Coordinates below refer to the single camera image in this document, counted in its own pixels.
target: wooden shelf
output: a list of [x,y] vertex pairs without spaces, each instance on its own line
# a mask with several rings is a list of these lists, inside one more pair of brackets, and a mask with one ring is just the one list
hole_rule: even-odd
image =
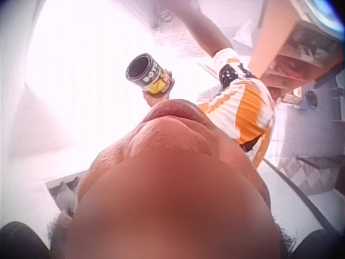
[[323,68],[323,63],[317,59],[314,59],[312,62],[307,62],[304,61],[300,58],[300,55],[298,53],[298,50],[295,49],[293,46],[289,45],[288,43],[285,44],[281,50],[278,52],[278,55],[281,56],[285,56],[285,57],[289,57],[289,58],[294,58],[294,59],[298,59],[300,61],[303,61],[307,64],[311,64],[313,66],[319,67],[319,68]]
[[265,74],[261,77],[261,81],[270,87],[286,89],[292,91],[294,89],[295,83],[293,79],[285,78],[281,76],[275,76],[272,74]]
[[290,79],[293,79],[293,80],[299,80],[299,81],[303,81],[303,82],[307,82],[308,81],[308,79],[302,79],[302,78],[296,78],[296,77],[288,76],[282,70],[278,70],[277,71],[275,69],[268,68],[265,73],[266,74],[273,74],[275,76],[280,76],[280,77],[286,77],[286,78],[290,78]]

